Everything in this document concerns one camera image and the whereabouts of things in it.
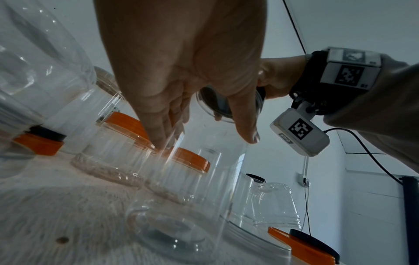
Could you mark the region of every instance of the sleeve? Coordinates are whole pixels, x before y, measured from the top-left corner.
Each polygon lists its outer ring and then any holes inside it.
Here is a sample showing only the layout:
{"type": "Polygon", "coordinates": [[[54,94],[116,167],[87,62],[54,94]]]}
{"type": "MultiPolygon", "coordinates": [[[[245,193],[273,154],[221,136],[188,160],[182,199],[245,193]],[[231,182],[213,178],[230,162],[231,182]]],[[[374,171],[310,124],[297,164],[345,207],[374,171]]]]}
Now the sleeve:
{"type": "Polygon", "coordinates": [[[419,64],[408,66],[382,55],[373,88],[323,120],[330,126],[357,130],[419,173],[419,64]]]}

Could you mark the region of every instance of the wrist-mounted device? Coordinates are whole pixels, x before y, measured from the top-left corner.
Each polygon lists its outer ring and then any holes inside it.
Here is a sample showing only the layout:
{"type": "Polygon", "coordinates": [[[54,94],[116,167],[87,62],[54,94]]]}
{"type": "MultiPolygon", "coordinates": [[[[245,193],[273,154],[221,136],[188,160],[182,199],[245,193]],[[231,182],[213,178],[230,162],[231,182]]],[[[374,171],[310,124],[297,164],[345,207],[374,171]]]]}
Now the wrist-mounted device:
{"type": "Polygon", "coordinates": [[[290,91],[291,108],[272,122],[271,129],[299,154],[319,154],[330,140],[311,119],[332,114],[368,92],[380,68],[381,55],[376,52],[328,48],[312,53],[290,91]]]}

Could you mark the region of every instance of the orange object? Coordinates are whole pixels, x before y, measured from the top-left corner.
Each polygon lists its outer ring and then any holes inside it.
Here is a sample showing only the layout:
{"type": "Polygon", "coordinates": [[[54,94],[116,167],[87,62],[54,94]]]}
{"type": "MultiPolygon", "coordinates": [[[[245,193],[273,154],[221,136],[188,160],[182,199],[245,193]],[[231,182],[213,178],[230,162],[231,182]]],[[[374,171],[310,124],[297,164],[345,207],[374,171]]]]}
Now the orange object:
{"type": "MultiPolygon", "coordinates": [[[[121,112],[113,112],[109,116],[109,118],[105,120],[105,123],[117,125],[125,130],[137,134],[138,136],[141,136],[146,140],[150,140],[147,136],[147,133],[145,132],[143,125],[139,120],[134,119],[133,117],[123,114],[121,112]]],[[[135,137],[133,137],[131,134],[128,133],[126,135],[136,140],[135,137]]]]}
{"type": "Polygon", "coordinates": [[[279,229],[270,227],[268,228],[268,234],[289,245],[293,256],[310,265],[334,265],[336,262],[330,254],[279,229]]]}
{"type": "Polygon", "coordinates": [[[22,134],[16,137],[14,142],[24,145],[31,149],[37,155],[55,155],[64,145],[64,142],[49,140],[30,133],[22,134]]]}
{"type": "MultiPolygon", "coordinates": [[[[165,151],[166,155],[172,152],[173,148],[165,151]]],[[[183,165],[208,173],[211,163],[200,155],[195,154],[189,150],[179,147],[173,155],[173,160],[182,163],[183,165]]]]}

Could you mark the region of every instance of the black pole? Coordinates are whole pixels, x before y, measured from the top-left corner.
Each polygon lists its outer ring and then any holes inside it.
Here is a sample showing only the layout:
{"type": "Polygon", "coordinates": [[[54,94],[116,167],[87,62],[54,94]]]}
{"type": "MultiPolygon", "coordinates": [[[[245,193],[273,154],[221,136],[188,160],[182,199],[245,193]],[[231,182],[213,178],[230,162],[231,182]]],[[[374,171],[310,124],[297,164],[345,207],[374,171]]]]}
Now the black pole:
{"type": "Polygon", "coordinates": [[[413,177],[402,177],[409,264],[419,264],[419,185],[413,177]]]}

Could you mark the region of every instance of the black lid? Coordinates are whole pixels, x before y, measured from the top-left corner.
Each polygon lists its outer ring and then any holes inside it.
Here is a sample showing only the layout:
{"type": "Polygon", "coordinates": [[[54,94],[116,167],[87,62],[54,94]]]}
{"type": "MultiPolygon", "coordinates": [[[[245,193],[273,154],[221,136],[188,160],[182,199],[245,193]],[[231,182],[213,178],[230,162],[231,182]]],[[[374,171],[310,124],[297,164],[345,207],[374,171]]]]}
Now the black lid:
{"type": "Polygon", "coordinates": [[[66,135],[52,131],[41,125],[30,127],[28,133],[57,142],[62,142],[67,137],[66,135]]]}
{"type": "MultiPolygon", "coordinates": [[[[265,99],[265,88],[256,88],[256,109],[262,110],[263,102],[265,99]]],[[[199,91],[200,98],[205,104],[220,116],[224,116],[232,119],[233,114],[231,113],[230,106],[228,104],[227,97],[217,93],[211,86],[206,86],[199,91]]]]}
{"type": "Polygon", "coordinates": [[[325,243],[323,243],[322,241],[304,233],[301,232],[299,230],[296,229],[291,229],[289,231],[289,234],[306,242],[309,243],[310,245],[328,253],[329,255],[331,255],[332,257],[335,258],[335,263],[336,264],[340,264],[340,255],[331,247],[329,247],[328,245],[326,245],[325,243]]]}
{"type": "Polygon", "coordinates": [[[250,174],[250,173],[247,173],[246,175],[251,177],[257,183],[265,183],[266,182],[266,180],[262,177],[259,177],[259,176],[256,176],[256,175],[253,175],[253,174],[250,174]]]}

